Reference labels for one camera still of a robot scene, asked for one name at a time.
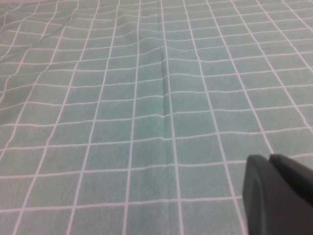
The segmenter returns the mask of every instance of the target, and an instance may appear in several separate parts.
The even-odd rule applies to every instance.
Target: black object
[[[243,200],[249,235],[313,235],[313,171],[298,162],[249,156]]]

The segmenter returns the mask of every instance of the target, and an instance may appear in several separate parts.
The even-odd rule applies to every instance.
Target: cloth surface
[[[248,154],[313,166],[311,0],[0,4],[1,235],[246,235]]]

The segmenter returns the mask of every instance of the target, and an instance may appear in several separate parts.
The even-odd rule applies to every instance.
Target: grid pattern
[[[0,234],[247,234],[249,154],[313,167],[310,0],[0,4]]]

